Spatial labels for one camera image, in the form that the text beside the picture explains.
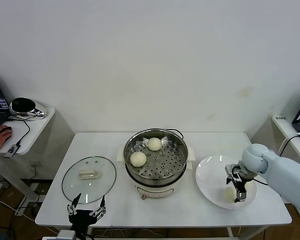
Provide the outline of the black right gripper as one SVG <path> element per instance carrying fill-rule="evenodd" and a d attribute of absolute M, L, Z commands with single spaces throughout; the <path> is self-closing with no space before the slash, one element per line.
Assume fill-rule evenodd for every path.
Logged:
<path fill-rule="evenodd" d="M 226 178 L 226 184 L 233 183 L 236 189 L 236 198 L 234 200 L 235 203 L 243 202 L 246 200 L 247 197 L 247 190 L 246 190 L 246 183 L 245 179 L 241 179 L 238 173 L 233 173 L 232 175 L 228 175 Z"/>

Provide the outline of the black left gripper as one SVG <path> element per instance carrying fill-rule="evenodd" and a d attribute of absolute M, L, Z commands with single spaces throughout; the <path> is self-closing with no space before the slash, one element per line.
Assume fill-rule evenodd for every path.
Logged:
<path fill-rule="evenodd" d="M 106 214 L 105 195 L 102 196 L 100 205 L 95 210 L 76 210 L 81 195 L 79 193 L 71 204 L 67 205 L 68 220 L 71 223 L 70 230 L 75 232 L 87 232 L 89 226 L 97 222 L 97 218 L 102 218 Z"/>

